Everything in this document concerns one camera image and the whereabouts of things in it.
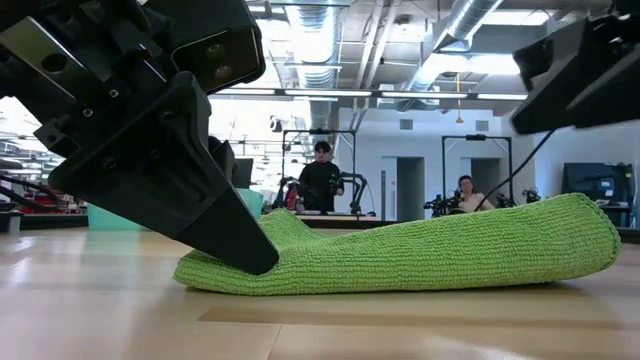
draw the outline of man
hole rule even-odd
[[[333,197],[344,194],[340,169],[331,162],[331,146],[328,142],[318,141],[314,150],[316,161],[307,164],[298,178],[304,208],[321,213],[335,211]]]

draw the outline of green microfiber cloth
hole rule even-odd
[[[194,250],[174,278],[242,295],[464,289],[574,279],[607,268],[620,251],[616,229],[581,194],[334,237],[288,211],[259,222],[280,253],[268,273],[249,275]]]

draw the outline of metal frame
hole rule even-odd
[[[282,177],[284,177],[284,165],[285,165],[285,156],[286,151],[285,148],[287,146],[287,134],[310,134],[310,135],[330,135],[330,134],[351,134],[353,136],[353,148],[351,152],[351,173],[356,173],[356,131],[355,130],[324,130],[324,129],[311,129],[311,130],[282,130]],[[353,184],[353,188],[351,189],[352,199],[351,201],[356,200],[356,185]]]
[[[312,94],[299,94],[297,92],[305,91]],[[211,99],[293,99],[302,96],[308,98],[383,98],[383,99],[404,99],[404,100],[474,100],[474,101],[508,101],[521,102],[527,98],[527,94],[489,94],[489,93],[469,93],[455,91],[384,91],[369,89],[285,89],[285,88],[242,88],[242,89],[226,89],[215,94],[209,95]]]
[[[463,139],[465,141],[486,141],[494,140],[496,145],[505,150],[497,140],[505,140],[507,142],[506,153],[509,157],[509,175],[513,173],[513,149],[512,140],[509,136],[485,136],[485,135],[444,135],[442,137],[442,198],[447,198],[447,139]],[[513,178],[509,179],[509,199],[513,201]]]

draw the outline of door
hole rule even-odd
[[[398,210],[398,158],[383,156],[380,160],[380,202],[383,221],[396,221]]]
[[[486,195],[501,181],[500,159],[471,159],[471,177],[475,191]],[[488,200],[495,206],[496,193],[493,193]]]
[[[424,211],[424,158],[398,158],[397,167],[397,220],[423,220]]]

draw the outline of black cable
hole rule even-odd
[[[520,166],[518,166],[518,168],[511,173],[511,175],[509,175],[509,177],[507,177],[503,182],[501,182],[500,184],[498,184],[498,186],[494,187],[493,189],[491,189],[491,191],[489,191],[489,193],[487,193],[484,198],[482,198],[482,201],[480,201],[480,203],[478,204],[478,206],[476,206],[475,210],[473,210],[473,212],[476,212],[478,210],[480,210],[480,208],[482,207],[482,204],[484,204],[485,201],[487,201],[487,199],[489,198],[489,196],[493,195],[494,192],[498,191],[498,189],[500,189],[501,187],[503,187],[506,183],[508,183],[509,181],[511,181],[516,175],[518,175],[518,173],[520,171],[522,171],[522,169],[524,169],[525,166],[527,166],[527,164],[529,163],[529,161],[531,161],[531,159],[533,159],[533,157],[535,156],[535,154],[538,152],[538,150],[540,150],[540,148],[542,147],[542,145],[544,145],[545,142],[547,142],[547,140],[549,140],[549,138],[551,137],[551,135],[553,135],[553,133],[556,130],[551,130],[547,133],[547,135],[545,135],[544,138],[542,138],[542,140],[538,143],[538,145],[533,149],[533,151],[531,151],[531,154],[529,154],[529,156],[527,156],[526,159],[524,159],[524,161],[522,162],[522,164],[520,164]]]
[[[45,188],[45,187],[42,187],[42,186],[34,184],[34,183],[30,183],[28,181],[14,179],[12,177],[8,177],[8,176],[1,175],[1,174],[0,174],[0,180],[8,181],[10,183],[17,184],[17,185],[22,185],[25,188],[36,189],[36,190],[38,190],[40,192],[45,193],[47,195],[47,197],[54,202],[54,205],[51,205],[51,206],[36,204],[35,202],[27,200],[24,197],[18,195],[15,191],[7,189],[4,186],[0,186],[0,194],[8,197],[9,199],[17,202],[18,204],[20,204],[22,206],[26,206],[26,207],[31,208],[33,210],[46,211],[46,212],[56,211],[56,210],[58,210],[60,208],[60,199],[58,198],[58,196],[56,194],[54,194],[53,192],[51,192],[49,189]]]

